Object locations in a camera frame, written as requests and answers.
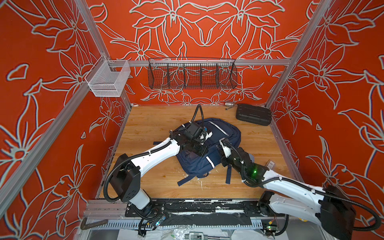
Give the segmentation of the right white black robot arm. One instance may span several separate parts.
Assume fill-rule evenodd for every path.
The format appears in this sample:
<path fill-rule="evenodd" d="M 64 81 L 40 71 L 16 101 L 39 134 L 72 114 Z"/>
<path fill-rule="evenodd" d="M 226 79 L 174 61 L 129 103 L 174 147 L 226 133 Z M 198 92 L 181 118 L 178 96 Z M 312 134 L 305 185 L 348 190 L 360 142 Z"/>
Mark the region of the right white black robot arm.
<path fill-rule="evenodd" d="M 316 187 L 287 178 L 254 163 L 242 148 L 235 148 L 223 138 L 218 147 L 224 166 L 231 166 L 250 188 L 264 188 L 258 201 L 262 215 L 283 214 L 310 221 L 338 240 L 350 240 L 353 232 L 371 232 L 380 228 L 379 215 L 369 207 L 347 199 L 334 186 Z M 355 207 L 374 217 L 374 223 L 356 227 Z"/>

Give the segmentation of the dark metal hex key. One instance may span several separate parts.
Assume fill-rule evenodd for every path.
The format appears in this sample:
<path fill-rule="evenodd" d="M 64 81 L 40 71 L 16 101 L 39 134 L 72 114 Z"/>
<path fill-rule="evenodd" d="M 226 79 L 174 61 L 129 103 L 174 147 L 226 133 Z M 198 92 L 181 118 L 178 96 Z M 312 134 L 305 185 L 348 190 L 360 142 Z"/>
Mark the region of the dark metal hex key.
<path fill-rule="evenodd" d="M 93 223 L 87 223 L 87 221 L 88 221 L 88 218 L 84 218 L 82 220 L 82 222 L 80 224 L 80 229 L 82 231 L 96 228 L 96 227 L 100 227 L 100 226 L 106 225 L 109 222 L 109 220 L 101 220 L 101 221 L 93 222 Z"/>

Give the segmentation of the black plastic tool case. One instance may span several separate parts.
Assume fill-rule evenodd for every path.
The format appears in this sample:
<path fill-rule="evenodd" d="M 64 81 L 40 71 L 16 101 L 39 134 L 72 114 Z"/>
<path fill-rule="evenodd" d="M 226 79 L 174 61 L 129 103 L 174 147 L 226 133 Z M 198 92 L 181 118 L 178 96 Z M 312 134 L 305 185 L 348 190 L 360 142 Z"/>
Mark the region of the black plastic tool case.
<path fill-rule="evenodd" d="M 269 126 L 272 122 L 272 112 L 268 108 L 239 104 L 236 119 L 261 126 Z"/>

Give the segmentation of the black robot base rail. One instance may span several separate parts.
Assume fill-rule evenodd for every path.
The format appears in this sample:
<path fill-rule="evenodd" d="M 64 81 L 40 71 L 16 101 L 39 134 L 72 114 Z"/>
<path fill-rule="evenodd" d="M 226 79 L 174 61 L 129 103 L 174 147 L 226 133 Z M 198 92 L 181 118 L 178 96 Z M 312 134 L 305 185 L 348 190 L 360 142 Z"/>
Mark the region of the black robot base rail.
<path fill-rule="evenodd" d="M 283 227 L 283 214 L 259 213 L 257 199 L 154 199 L 159 209 L 157 221 L 147 229 L 176 228 L 263 229 L 269 225 Z"/>

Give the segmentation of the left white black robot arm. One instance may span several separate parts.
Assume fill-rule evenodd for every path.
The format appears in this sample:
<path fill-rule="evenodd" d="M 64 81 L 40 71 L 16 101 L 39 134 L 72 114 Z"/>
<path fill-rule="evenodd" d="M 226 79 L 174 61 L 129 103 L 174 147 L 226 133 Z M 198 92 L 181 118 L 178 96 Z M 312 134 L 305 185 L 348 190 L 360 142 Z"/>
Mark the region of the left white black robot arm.
<path fill-rule="evenodd" d="M 197 105 L 192 120 L 175 131 L 155 147 L 133 156 L 123 154 L 105 179 L 103 194 L 105 200 L 114 203 L 120 200 L 130 203 L 137 210 L 149 211 L 152 200 L 141 188 L 141 178 L 164 160 L 189 151 L 197 156 L 208 152 L 206 141 L 212 132 L 205 127 L 204 112 Z"/>

